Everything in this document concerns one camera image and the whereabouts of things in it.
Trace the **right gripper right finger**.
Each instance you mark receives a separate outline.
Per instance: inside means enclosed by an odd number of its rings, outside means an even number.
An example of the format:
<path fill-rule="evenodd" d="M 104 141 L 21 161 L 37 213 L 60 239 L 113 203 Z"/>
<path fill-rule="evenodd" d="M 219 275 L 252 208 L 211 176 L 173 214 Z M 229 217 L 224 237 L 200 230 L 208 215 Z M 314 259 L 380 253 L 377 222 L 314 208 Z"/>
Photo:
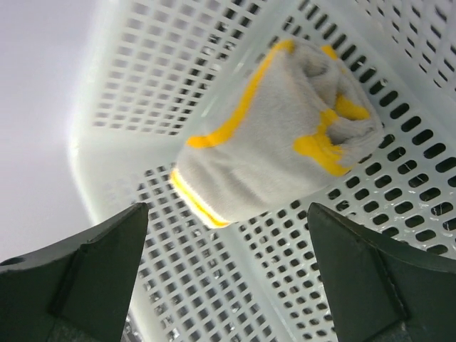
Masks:
<path fill-rule="evenodd" d="M 339 341 L 455 340 L 455 260 L 315 202 L 308 224 Z"/>

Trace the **orange towel with grey pattern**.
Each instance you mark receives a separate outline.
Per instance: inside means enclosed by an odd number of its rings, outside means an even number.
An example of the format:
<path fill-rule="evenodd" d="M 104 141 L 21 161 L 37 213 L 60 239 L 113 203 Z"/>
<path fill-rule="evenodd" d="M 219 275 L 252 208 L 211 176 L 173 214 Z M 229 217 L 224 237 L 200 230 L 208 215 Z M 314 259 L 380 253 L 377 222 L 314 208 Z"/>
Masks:
<path fill-rule="evenodd" d="M 383 136 L 375 108 L 331 46 L 283 40 L 188 138 L 170 181 L 219 229 L 328 187 Z"/>

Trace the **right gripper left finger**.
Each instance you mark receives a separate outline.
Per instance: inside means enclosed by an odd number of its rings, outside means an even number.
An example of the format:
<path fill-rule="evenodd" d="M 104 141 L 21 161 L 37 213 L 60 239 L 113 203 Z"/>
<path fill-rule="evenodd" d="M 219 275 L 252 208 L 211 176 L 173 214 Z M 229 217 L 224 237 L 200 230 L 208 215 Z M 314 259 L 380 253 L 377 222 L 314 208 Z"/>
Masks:
<path fill-rule="evenodd" d="M 120 341 L 148 207 L 1 263 L 2 341 Z"/>

